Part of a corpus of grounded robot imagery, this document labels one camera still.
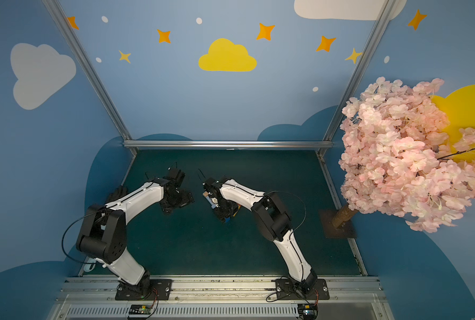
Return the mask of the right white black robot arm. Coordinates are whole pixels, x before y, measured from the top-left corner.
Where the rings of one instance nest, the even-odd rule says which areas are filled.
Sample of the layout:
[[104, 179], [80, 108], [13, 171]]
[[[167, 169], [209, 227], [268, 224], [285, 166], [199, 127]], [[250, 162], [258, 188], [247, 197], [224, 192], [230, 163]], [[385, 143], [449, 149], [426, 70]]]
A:
[[214, 215], [227, 223], [240, 209], [253, 214], [262, 236], [273, 242], [283, 257], [293, 286], [308, 294], [317, 281], [317, 274], [306, 261], [294, 236], [292, 217], [277, 192], [265, 193], [250, 189], [226, 177], [203, 182], [203, 196], [208, 200]]

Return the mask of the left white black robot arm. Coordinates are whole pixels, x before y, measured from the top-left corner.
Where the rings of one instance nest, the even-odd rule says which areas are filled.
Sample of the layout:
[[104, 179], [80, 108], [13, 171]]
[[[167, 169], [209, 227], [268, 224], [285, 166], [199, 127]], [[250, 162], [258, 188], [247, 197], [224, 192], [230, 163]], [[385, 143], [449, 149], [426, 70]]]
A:
[[150, 273], [127, 249], [127, 224], [156, 203], [166, 215], [193, 203], [191, 192], [181, 189], [184, 178], [181, 169], [171, 167], [165, 177], [87, 210], [76, 248], [119, 278], [116, 300], [146, 299], [153, 292]]

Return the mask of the black green work glove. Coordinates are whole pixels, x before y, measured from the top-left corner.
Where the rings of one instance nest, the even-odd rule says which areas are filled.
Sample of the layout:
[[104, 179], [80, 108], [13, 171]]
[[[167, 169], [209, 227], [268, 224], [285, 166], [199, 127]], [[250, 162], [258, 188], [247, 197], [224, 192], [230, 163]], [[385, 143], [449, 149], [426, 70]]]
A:
[[105, 202], [110, 203], [110, 202], [117, 201], [128, 194], [129, 194], [128, 188], [120, 185], [118, 188], [114, 190], [113, 193], [110, 193], [107, 196]]

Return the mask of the light blue plastic dustpan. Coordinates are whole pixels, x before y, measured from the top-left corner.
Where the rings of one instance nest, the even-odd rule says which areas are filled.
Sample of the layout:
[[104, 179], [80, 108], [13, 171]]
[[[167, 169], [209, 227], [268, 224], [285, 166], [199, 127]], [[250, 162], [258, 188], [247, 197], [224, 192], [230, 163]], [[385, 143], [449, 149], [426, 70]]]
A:
[[95, 269], [96, 265], [97, 265], [96, 260], [88, 259], [84, 264], [83, 270], [85, 273], [92, 272]]

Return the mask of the left small circuit board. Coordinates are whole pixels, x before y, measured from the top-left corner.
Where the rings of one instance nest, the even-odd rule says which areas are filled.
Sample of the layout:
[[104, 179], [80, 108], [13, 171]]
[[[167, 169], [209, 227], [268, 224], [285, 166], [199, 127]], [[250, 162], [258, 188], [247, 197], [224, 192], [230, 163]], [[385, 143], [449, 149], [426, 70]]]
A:
[[148, 317], [153, 311], [153, 305], [131, 305], [129, 308], [129, 316]]

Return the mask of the small circuit board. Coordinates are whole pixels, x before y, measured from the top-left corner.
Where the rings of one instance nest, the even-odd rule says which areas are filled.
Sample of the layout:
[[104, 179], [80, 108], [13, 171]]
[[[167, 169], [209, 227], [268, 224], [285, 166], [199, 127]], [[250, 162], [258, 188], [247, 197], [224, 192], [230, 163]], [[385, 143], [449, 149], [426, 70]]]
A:
[[148, 317], [153, 311], [153, 305], [131, 305], [129, 308], [129, 316]]
[[317, 305], [312, 304], [298, 304], [297, 305], [298, 319], [300, 320], [316, 320], [318, 316]]

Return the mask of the right small circuit board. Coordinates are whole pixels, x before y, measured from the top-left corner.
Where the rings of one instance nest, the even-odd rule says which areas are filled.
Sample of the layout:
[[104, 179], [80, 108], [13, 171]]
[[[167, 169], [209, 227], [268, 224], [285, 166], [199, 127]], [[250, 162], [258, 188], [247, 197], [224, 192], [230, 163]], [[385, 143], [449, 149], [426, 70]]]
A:
[[298, 319], [300, 320], [316, 320], [318, 316], [317, 305], [312, 304], [298, 304], [297, 305]]

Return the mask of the pink artificial blossom tree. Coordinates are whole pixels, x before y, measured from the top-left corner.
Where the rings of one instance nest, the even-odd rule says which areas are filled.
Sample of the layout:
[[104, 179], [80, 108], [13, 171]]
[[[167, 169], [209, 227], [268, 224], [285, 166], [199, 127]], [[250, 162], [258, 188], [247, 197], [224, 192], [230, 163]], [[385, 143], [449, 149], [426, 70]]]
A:
[[453, 141], [436, 105], [442, 79], [410, 87], [380, 77], [343, 108], [348, 208], [406, 220], [414, 231], [454, 226], [475, 199], [475, 128]]

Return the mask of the aluminium frame back crossbar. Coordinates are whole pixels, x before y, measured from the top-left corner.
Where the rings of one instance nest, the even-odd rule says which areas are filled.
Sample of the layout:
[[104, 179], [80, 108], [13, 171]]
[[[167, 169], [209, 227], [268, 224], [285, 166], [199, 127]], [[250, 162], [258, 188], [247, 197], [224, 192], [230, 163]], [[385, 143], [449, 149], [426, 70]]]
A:
[[330, 141], [160, 141], [125, 140], [127, 148], [156, 149], [331, 149]]

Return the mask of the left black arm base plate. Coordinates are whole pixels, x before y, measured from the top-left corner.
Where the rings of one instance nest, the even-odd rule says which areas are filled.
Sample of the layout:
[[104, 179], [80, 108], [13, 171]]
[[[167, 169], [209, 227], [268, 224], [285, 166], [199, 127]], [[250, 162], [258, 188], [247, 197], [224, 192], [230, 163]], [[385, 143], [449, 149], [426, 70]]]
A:
[[166, 301], [171, 293], [171, 279], [145, 279], [137, 285], [120, 282], [115, 295], [116, 301]]

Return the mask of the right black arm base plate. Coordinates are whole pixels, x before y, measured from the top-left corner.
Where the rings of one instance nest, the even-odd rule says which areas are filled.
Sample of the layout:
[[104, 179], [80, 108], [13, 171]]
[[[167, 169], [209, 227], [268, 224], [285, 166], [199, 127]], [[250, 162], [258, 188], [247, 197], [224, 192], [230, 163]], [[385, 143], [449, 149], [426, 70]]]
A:
[[306, 294], [301, 293], [299, 289], [296, 291], [292, 281], [286, 277], [277, 278], [273, 282], [277, 292], [276, 299], [297, 298], [306, 299], [308, 301], [315, 301], [316, 299], [323, 301], [330, 300], [329, 287], [324, 279], [317, 279], [315, 285]]

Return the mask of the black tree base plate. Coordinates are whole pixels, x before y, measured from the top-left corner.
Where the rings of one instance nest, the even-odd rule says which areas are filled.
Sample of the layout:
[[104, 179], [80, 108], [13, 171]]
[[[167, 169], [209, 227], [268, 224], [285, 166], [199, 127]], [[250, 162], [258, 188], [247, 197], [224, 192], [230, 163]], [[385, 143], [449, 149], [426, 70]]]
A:
[[356, 239], [357, 233], [352, 221], [337, 218], [340, 222], [338, 227], [333, 225], [333, 220], [337, 216], [336, 209], [322, 209], [319, 211], [320, 221], [324, 228], [325, 237], [328, 239]]

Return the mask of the right aluminium frame post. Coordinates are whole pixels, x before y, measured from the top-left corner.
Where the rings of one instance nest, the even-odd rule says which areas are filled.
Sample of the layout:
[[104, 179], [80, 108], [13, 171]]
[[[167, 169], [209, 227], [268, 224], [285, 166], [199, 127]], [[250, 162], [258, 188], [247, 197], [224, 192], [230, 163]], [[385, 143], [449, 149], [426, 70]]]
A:
[[380, 9], [380, 14], [373, 25], [368, 40], [365, 43], [360, 60], [357, 62], [356, 67], [353, 70], [352, 76], [348, 82], [340, 103], [338, 104], [336, 111], [333, 114], [332, 120], [330, 121], [329, 127], [325, 132], [323, 145], [317, 150], [317, 155], [319, 158], [323, 158], [326, 151], [333, 147], [333, 137], [335, 136], [344, 118], [342, 109], [346, 106], [346, 102], [356, 93], [357, 88], [359, 87], [361, 80], [367, 71], [368, 65], [372, 60], [374, 53], [376, 52], [377, 46], [380, 44], [381, 38], [383, 37], [385, 30], [391, 21], [391, 17], [398, 6], [398, 3], [399, 1], [395, 0], [384, 1], [384, 4]]

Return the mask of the aluminium frame post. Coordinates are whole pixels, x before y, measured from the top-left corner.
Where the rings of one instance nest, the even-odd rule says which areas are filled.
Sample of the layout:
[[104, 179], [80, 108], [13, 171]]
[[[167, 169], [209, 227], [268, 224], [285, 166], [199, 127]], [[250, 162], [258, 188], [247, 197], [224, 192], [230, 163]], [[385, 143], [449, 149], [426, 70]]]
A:
[[399, 1], [395, 0], [384, 1], [384, 4], [380, 9], [380, 14], [373, 25], [368, 40], [365, 43], [360, 60], [357, 62], [356, 67], [353, 70], [352, 76], [348, 82], [340, 103], [338, 104], [336, 111], [333, 114], [332, 120], [330, 121], [329, 127], [325, 132], [323, 145], [317, 150], [317, 155], [319, 158], [323, 158], [326, 151], [333, 147], [333, 137], [335, 136], [344, 118], [342, 109], [346, 106], [346, 102], [356, 93], [357, 88], [359, 87], [361, 80], [367, 71], [368, 65], [372, 60], [374, 53], [376, 52], [377, 46], [380, 44], [381, 38], [383, 37], [385, 30], [391, 21], [391, 17], [398, 6], [398, 3]]
[[91, 60], [88, 57], [88, 54], [76, 36], [75, 30], [71, 26], [63, 8], [61, 7], [60, 2], [56, 0], [43, 0], [42, 3], [45, 5], [45, 8], [49, 12], [57, 28], [60, 30], [63, 38], [69, 45], [69, 48], [72, 50], [77, 62], [81, 66], [81, 69], [83, 69], [83, 72], [87, 76], [88, 81], [97, 94], [97, 97], [99, 97], [99, 100], [118, 130], [120, 136], [124, 141], [132, 140], [129, 130], [125, 126], [115, 104], [113, 103], [109, 93], [99, 78]]

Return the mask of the aluminium frame rail front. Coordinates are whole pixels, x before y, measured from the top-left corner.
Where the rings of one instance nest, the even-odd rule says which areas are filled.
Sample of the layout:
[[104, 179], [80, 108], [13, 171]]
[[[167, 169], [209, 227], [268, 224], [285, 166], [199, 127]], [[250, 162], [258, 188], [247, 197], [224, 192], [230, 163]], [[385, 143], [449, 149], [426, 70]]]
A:
[[[48, 319], [298, 319], [297, 305], [317, 305], [317, 319], [393, 319], [377, 277], [329, 277], [330, 300], [276, 299], [280, 276], [154, 276], [171, 279], [169, 299], [116, 301], [109, 276], [65, 281]], [[131, 305], [153, 305], [150, 316], [129, 316]]]

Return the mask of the left aluminium frame post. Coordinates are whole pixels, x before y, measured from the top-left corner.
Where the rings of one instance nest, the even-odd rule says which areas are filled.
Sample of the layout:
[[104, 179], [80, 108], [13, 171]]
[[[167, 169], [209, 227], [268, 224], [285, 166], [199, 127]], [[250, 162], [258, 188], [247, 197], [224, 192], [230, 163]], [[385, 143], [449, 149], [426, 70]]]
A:
[[88, 57], [88, 54], [76, 36], [75, 30], [71, 26], [63, 8], [61, 7], [60, 2], [56, 0], [43, 0], [42, 3], [45, 5], [45, 8], [49, 12], [57, 28], [60, 30], [63, 38], [69, 45], [69, 48], [72, 50], [77, 62], [81, 66], [81, 69], [83, 69], [83, 72], [87, 76], [88, 81], [97, 94], [97, 97], [99, 97], [99, 100], [118, 130], [120, 136], [124, 141], [132, 140], [129, 130], [125, 126], [115, 104], [113, 103], [109, 93], [99, 78], [91, 60]]

